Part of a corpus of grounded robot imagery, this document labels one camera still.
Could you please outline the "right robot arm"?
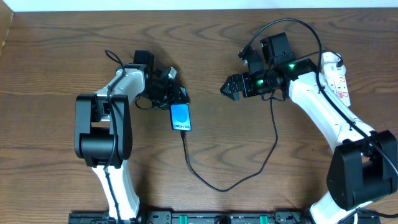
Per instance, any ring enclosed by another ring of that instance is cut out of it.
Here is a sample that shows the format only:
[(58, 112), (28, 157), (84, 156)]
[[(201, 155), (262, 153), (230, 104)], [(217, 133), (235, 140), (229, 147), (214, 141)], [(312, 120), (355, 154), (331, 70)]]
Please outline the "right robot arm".
[(308, 114), (327, 140), (333, 157), (326, 177), (327, 193), (310, 206), (303, 223), (365, 223), (367, 206), (397, 191), (397, 139), (375, 131), (349, 109), (345, 66), (334, 52), (324, 52), (319, 65), (296, 58), (285, 33), (261, 40), (261, 49), (239, 53), (249, 70), (229, 76), (220, 92), (232, 100), (277, 90)]

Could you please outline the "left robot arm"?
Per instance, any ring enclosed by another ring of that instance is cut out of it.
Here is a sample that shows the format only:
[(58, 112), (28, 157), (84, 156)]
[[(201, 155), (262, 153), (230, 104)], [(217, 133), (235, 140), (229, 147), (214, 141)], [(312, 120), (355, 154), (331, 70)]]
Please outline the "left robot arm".
[(141, 97), (152, 110), (187, 105), (186, 89), (177, 71), (165, 67), (148, 50), (136, 50), (124, 63), (114, 52), (105, 54), (118, 64), (114, 78), (92, 94), (82, 93), (75, 102), (75, 154), (92, 168), (108, 201), (107, 212), (73, 212), (69, 223), (148, 223), (132, 184), (129, 158), (132, 152), (130, 105)]

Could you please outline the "blue Galaxy smartphone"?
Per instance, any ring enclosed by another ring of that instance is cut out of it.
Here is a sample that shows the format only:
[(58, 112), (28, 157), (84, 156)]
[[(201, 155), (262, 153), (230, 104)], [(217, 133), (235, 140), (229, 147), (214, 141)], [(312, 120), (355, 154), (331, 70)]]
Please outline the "blue Galaxy smartphone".
[(176, 131), (191, 131), (189, 105), (179, 104), (170, 107), (171, 127)]

